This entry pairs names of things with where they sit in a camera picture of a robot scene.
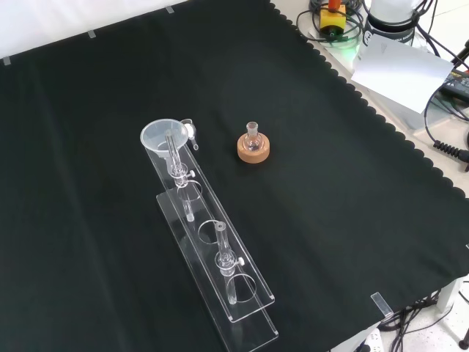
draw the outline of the plastic clip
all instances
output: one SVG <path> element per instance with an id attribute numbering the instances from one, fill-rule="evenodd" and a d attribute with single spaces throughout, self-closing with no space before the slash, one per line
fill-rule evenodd
<path id="1" fill-rule="evenodd" d="M 181 121 L 181 123 L 188 130 L 189 140 L 192 143 L 192 148 L 194 150 L 199 150 L 199 145 L 197 144 L 197 141 L 196 141 L 196 126 L 193 124 L 191 119 L 185 119 Z"/>
<path id="2" fill-rule="evenodd" d="M 381 296 L 381 293 L 373 293 L 372 300 L 378 306 L 385 318 L 389 318 L 394 314 L 393 310 L 389 307 L 384 298 Z"/>

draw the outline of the clear funnel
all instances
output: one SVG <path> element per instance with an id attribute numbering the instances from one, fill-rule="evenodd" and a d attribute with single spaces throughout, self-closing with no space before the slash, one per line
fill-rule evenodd
<path id="1" fill-rule="evenodd" d="M 162 119 L 149 123 L 140 134 L 141 143 L 148 150 L 155 152 L 160 158 L 169 158 L 169 148 L 166 143 L 166 131 L 171 131 L 174 144 L 179 150 L 189 139 L 189 133 L 183 123 Z"/>

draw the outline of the white wall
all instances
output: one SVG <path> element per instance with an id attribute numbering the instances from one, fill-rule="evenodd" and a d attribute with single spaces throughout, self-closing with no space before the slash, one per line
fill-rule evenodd
<path id="1" fill-rule="evenodd" d="M 186 0 L 0 0 L 0 58 Z"/>

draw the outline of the black tablecloth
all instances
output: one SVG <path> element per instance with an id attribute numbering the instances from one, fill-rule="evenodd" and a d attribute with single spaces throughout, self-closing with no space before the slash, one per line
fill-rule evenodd
<path id="1" fill-rule="evenodd" d="M 0 350 L 222 351 L 139 133 L 191 118 L 276 296 L 265 351 L 326 351 L 469 272 L 468 203 L 263 0 L 191 0 L 0 68 Z M 236 156 L 248 121 L 271 155 Z"/>

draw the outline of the white paper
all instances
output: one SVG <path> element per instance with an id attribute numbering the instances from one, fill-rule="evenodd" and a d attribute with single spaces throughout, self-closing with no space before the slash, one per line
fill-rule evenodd
<path id="1" fill-rule="evenodd" d="M 420 114 L 452 69 L 435 55 L 375 34 L 352 80 Z"/>
<path id="2" fill-rule="evenodd" d="M 186 0 L 0 0 L 0 58 Z"/>

